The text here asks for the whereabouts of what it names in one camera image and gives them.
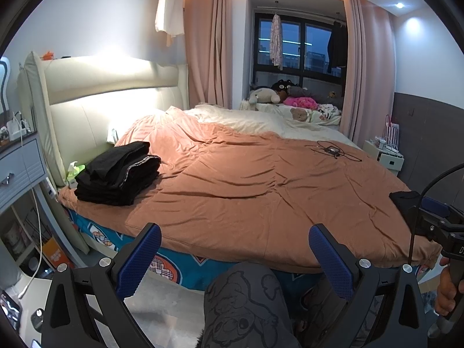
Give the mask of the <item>person right hand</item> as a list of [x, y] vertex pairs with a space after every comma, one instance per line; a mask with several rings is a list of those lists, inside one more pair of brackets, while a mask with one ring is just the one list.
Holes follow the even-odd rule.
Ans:
[[463, 281], [456, 287], [452, 281], [452, 276], [449, 268], [450, 259], [443, 257], [440, 260], [440, 265], [443, 266], [443, 270], [440, 275], [440, 282], [437, 287], [435, 311], [441, 315], [448, 315], [455, 307], [454, 297], [458, 292], [463, 293]]

